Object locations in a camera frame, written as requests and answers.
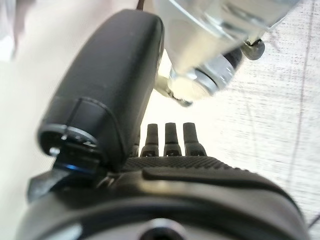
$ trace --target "black plastic casing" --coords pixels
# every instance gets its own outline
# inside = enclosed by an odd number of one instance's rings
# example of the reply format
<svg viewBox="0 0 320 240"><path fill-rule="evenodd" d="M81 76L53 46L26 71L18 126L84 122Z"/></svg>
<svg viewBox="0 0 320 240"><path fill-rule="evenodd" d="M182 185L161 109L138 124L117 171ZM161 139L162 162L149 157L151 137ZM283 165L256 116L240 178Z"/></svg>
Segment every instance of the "black plastic casing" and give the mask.
<svg viewBox="0 0 320 240"><path fill-rule="evenodd" d="M90 142L103 166L118 171L135 143L163 52L159 17L123 10L82 48L38 129L41 149L60 148L62 136Z"/></svg>

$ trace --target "wire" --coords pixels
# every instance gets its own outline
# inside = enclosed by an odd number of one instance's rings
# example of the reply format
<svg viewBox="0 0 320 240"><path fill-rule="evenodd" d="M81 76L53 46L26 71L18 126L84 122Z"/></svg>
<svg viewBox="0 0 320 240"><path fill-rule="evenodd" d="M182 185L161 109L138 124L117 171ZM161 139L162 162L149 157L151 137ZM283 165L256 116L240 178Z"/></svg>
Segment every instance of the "wire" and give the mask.
<svg viewBox="0 0 320 240"><path fill-rule="evenodd" d="M308 229L311 229L319 220L320 220L320 213L318 213L318 215L316 215L316 217L312 220L312 222L308 226Z"/></svg>

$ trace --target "black pin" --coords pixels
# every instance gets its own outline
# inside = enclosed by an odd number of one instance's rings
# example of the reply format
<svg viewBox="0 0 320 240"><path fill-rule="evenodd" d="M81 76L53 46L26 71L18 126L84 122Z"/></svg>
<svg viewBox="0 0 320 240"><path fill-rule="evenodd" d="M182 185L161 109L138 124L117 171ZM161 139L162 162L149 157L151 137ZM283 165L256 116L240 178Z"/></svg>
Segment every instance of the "black pin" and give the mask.
<svg viewBox="0 0 320 240"><path fill-rule="evenodd" d="M183 124L183 139L186 156L207 156L205 148L198 142L194 123Z"/></svg>
<svg viewBox="0 0 320 240"><path fill-rule="evenodd" d="M132 151L130 152L129 158L137 158L139 157L139 145L140 145L140 131L138 136L135 139L134 145L132 147Z"/></svg>
<svg viewBox="0 0 320 240"><path fill-rule="evenodd" d="M165 124L165 145L163 156L182 156L178 142L176 124L172 122Z"/></svg>
<svg viewBox="0 0 320 240"><path fill-rule="evenodd" d="M142 148L140 157L158 157L159 139L158 125L149 124L146 132L145 146Z"/></svg>

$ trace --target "white table surface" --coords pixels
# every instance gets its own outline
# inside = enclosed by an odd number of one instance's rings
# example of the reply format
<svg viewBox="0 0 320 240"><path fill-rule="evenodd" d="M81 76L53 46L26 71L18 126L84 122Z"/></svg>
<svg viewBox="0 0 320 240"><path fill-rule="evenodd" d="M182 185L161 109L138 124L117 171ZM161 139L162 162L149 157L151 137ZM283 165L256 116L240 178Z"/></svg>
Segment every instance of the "white table surface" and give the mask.
<svg viewBox="0 0 320 240"><path fill-rule="evenodd" d="M86 39L135 0L46 0L33 8L13 63L0 63L0 239L13 239L27 209L31 176L52 159L35 132L51 96ZM266 52L245 61L225 91L182 108L153 92L141 126L194 122L209 156L258 172L285 188L307 222L320 212L320 1L304 0L272 34ZM311 231L320 239L320 223Z"/></svg>

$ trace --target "black device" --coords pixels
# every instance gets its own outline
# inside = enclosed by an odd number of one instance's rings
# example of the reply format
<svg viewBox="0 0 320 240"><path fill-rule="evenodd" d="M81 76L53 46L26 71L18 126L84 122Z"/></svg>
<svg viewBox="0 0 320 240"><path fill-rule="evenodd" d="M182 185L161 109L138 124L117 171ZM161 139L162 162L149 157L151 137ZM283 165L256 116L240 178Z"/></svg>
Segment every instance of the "black device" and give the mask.
<svg viewBox="0 0 320 240"><path fill-rule="evenodd" d="M38 130L52 169L29 182L17 240L308 240L279 186L206 154L193 123L140 125L163 51L159 17L123 10L93 34Z"/></svg>

